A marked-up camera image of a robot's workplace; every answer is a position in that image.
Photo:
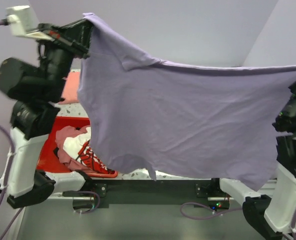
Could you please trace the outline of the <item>purple t shirt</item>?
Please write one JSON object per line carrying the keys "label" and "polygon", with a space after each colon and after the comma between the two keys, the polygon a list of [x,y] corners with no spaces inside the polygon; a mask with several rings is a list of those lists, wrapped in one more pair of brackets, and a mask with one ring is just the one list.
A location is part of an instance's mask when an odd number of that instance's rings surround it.
{"label": "purple t shirt", "polygon": [[109,169],[235,179],[253,190],[272,177],[272,123],[290,98],[296,65],[175,63],[152,57],[93,13],[84,18],[93,29],[78,99],[91,148]]}

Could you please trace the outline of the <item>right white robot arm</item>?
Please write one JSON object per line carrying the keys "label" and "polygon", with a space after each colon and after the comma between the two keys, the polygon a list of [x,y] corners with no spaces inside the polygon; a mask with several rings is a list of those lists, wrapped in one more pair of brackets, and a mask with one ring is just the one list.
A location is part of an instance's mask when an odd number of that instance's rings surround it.
{"label": "right white robot arm", "polygon": [[227,193],[236,200],[247,223],[266,240],[296,240],[296,81],[289,89],[292,95],[273,123],[277,132],[288,133],[277,137],[278,176],[273,196],[227,178],[210,184],[213,195]]}

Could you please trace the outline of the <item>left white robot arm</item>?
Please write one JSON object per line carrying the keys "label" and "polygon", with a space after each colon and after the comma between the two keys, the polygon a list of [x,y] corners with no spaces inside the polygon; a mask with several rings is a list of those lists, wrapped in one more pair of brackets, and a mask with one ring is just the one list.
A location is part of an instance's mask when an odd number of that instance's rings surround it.
{"label": "left white robot arm", "polygon": [[37,169],[40,152],[51,133],[66,78],[75,58],[89,57],[93,24],[80,19],[64,26],[41,23],[36,30],[39,66],[17,58],[0,65],[0,91],[15,100],[10,117],[11,147],[0,178],[0,192],[14,209],[45,201],[55,192],[91,192],[81,171],[48,173]]}

